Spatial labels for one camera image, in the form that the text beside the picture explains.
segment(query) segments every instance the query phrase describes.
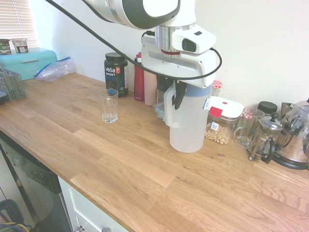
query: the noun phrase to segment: ziploc bag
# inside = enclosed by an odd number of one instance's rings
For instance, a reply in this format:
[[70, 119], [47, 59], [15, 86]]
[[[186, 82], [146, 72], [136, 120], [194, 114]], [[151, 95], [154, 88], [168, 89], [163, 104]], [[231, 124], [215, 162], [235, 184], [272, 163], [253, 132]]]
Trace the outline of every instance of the ziploc bag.
[[74, 72], [76, 72], [76, 65], [71, 57], [67, 57], [46, 65], [34, 75], [34, 78], [44, 82], [50, 82]]

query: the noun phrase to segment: window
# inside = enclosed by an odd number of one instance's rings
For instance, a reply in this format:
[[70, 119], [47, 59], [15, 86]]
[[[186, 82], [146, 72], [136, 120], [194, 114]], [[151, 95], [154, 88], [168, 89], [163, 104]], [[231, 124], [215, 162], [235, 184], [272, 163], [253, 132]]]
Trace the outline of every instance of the window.
[[0, 39], [13, 38], [26, 38], [29, 48], [39, 47], [29, 0], [0, 0]]

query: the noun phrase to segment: kettle base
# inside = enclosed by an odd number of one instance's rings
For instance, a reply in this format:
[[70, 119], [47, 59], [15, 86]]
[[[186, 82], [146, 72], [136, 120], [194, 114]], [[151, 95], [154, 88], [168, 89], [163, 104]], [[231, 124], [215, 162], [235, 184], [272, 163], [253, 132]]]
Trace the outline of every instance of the kettle base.
[[285, 160], [281, 160], [280, 158], [277, 157], [277, 155], [278, 154], [274, 155], [274, 157], [272, 158], [273, 161], [275, 161], [276, 163], [284, 167], [291, 168], [291, 169], [297, 169], [297, 170], [305, 170], [305, 169], [308, 169], [309, 167], [309, 163], [295, 162], [287, 158], [284, 158]]

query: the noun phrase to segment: plastic pitcher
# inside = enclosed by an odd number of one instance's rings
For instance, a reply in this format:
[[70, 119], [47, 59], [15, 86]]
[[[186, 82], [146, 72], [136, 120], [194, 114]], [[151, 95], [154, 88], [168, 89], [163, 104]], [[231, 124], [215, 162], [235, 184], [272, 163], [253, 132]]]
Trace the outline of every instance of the plastic pitcher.
[[165, 123], [170, 127], [170, 144], [176, 150], [190, 153], [202, 148], [211, 88], [212, 85], [202, 89], [187, 84], [182, 103], [177, 110], [172, 100], [176, 93], [175, 84], [165, 92]]

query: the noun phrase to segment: red thermos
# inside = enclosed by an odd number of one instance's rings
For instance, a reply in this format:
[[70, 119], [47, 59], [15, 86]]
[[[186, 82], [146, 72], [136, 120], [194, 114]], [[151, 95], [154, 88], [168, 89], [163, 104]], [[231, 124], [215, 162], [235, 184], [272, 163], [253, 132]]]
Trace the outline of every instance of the red thermos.
[[[135, 61], [141, 64], [141, 52], [136, 55]], [[144, 90], [144, 70], [135, 67], [134, 73], [134, 99], [137, 101], [145, 100], [145, 90]]]

